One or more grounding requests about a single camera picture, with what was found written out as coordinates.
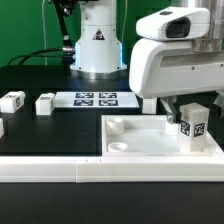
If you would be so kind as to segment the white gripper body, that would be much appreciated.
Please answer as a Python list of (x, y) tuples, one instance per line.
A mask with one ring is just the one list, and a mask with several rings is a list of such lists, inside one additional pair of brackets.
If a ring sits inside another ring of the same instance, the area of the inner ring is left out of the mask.
[(224, 52), (195, 53), (190, 41), (139, 40), (129, 86), (139, 97), (168, 97), (224, 89)]

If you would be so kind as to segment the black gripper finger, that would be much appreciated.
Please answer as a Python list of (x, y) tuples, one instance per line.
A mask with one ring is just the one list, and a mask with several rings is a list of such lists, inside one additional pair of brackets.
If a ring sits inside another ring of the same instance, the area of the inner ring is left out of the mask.
[(224, 90), (217, 92), (217, 97), (214, 101), (214, 106), (217, 109), (218, 116), (224, 117)]
[(167, 122), (170, 124), (176, 124), (180, 122), (180, 112), (175, 107), (176, 102), (176, 96), (168, 96), (161, 98), (161, 103), (163, 104), (167, 113)]

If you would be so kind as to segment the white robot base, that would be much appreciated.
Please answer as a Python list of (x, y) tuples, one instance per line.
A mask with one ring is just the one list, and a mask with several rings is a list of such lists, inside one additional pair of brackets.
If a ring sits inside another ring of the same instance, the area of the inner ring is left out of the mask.
[(127, 69), (122, 43), (116, 35), (116, 0), (88, 1), (80, 5), (81, 36), (75, 43), (71, 71), (87, 79), (110, 79)]

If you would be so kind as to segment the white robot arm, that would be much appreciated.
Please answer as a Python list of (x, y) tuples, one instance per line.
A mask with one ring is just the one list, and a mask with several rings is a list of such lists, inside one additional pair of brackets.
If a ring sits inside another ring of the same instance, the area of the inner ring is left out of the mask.
[(142, 99), (159, 98), (169, 123), (179, 95), (224, 89), (224, 0), (172, 0), (136, 23), (129, 86)]

